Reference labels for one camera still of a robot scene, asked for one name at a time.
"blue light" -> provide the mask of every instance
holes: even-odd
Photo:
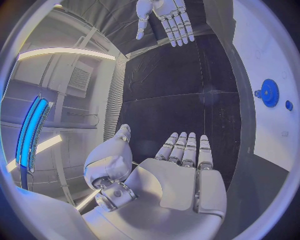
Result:
[[[21,157],[21,151],[22,151],[22,145],[23,145],[23,141],[24,141],[24,136],[25,136],[25,133],[26,133],[26,130],[27,130],[27,127],[28,127],[28,124],[30,122],[30,119],[32,118],[32,115],[34,114],[36,108],[37,108],[37,105],[39,104],[41,100],[41,96],[38,95],[35,100],[33,101],[33,104],[31,105],[28,113],[27,113],[27,116],[25,118],[25,121],[23,123],[23,126],[22,126],[22,129],[21,129],[21,132],[20,132],[20,135],[19,135],[19,139],[18,139],[18,143],[17,143],[17,147],[16,147],[16,155],[15,155],[15,161],[17,163],[20,162],[20,157]]]
[[[27,131],[25,133],[23,146],[22,146],[22,153],[21,153],[20,164],[24,167],[28,166],[28,157],[30,154],[31,143],[36,131],[36,127],[38,126],[39,121],[47,105],[48,105],[48,101],[45,99],[41,99],[32,115],[32,118],[30,119]]]

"blue gear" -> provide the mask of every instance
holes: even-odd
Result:
[[[261,86],[261,99],[268,108],[273,108],[279,101],[279,88],[272,79],[266,79]]]

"robot finger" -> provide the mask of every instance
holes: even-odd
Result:
[[[176,47],[176,41],[175,41],[175,38],[174,38],[174,35],[173,35],[173,32],[170,28],[170,25],[169,25],[169,22],[166,18],[161,18],[161,24],[165,30],[165,33],[167,35],[167,37],[169,38],[170,42],[171,42],[171,45],[173,47]]]
[[[188,37],[187,37],[187,32],[186,32],[185,25],[183,23],[182,18],[179,15],[174,15],[174,19],[175,19],[175,22],[179,29],[179,33],[181,35],[183,43],[188,44],[189,41],[188,41]]]
[[[149,15],[153,11],[153,3],[150,0],[138,0],[136,3],[136,13],[138,16],[138,29],[136,39],[140,40],[144,36],[144,30],[147,27]]]
[[[188,38],[191,42],[193,42],[195,40],[195,37],[194,37],[192,24],[190,22],[188,13],[186,11],[183,11],[183,12],[180,11],[180,15],[181,15],[181,18],[183,20],[184,26],[186,28]]]
[[[188,135],[186,147],[182,158],[182,166],[195,167],[196,166],[196,134],[191,132]]]
[[[200,138],[200,149],[198,157],[198,169],[208,168],[213,169],[213,157],[209,139],[206,135]]]
[[[168,23],[169,23],[169,25],[171,27],[173,35],[174,35],[174,37],[175,37],[175,39],[177,41],[177,44],[179,46],[182,46],[183,45],[182,37],[181,37],[181,35],[179,33],[179,30],[178,30],[178,27],[176,25],[176,22],[175,22],[174,18],[173,17],[168,17],[167,20],[168,20]]]
[[[155,155],[155,159],[167,161],[170,157],[172,149],[178,139],[178,133],[173,132],[172,135],[167,139],[165,144],[161,147],[161,149]]]
[[[182,132],[170,154],[169,161],[180,164],[183,159],[184,151],[187,145],[187,133]]]

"blue led light strip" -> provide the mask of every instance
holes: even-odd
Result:
[[[41,100],[41,94],[39,94],[36,99],[33,101],[28,113],[27,113],[27,116],[25,118],[25,121],[23,123],[23,126],[22,126],[22,129],[21,129],[21,132],[20,132],[20,135],[19,135],[19,138],[18,138],[18,143],[17,143],[17,147],[16,147],[16,154],[15,154],[15,161],[17,163],[20,163],[20,157],[21,157],[21,151],[22,151],[22,146],[23,146],[23,142],[24,142],[24,136],[25,136],[25,133],[26,133],[26,130],[28,128],[28,125],[29,125],[29,122],[33,116],[33,113],[35,112],[40,100]]]
[[[36,127],[33,140],[32,140],[32,145],[31,145],[31,151],[30,151],[30,156],[29,156],[29,171],[34,173],[35,171],[35,161],[36,161],[36,152],[37,152],[37,147],[38,147],[38,142],[40,139],[40,134],[42,132],[43,125],[48,117],[48,114],[53,106],[53,102],[49,102],[47,107],[45,108],[44,112],[42,113],[42,116],[39,120],[39,123]]]
[[[29,125],[27,127],[27,131],[25,133],[22,149],[21,149],[21,160],[20,164],[23,167],[28,167],[29,164],[29,155],[30,155],[30,147],[32,145],[32,141],[34,138],[34,134],[36,128],[40,122],[40,119],[48,105],[48,101],[46,99],[41,99],[38,103],[38,106],[35,108],[35,111],[29,121]]]

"air vent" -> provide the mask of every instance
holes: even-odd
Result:
[[[70,87],[86,91],[88,88],[90,77],[90,72],[75,67],[68,85]]]

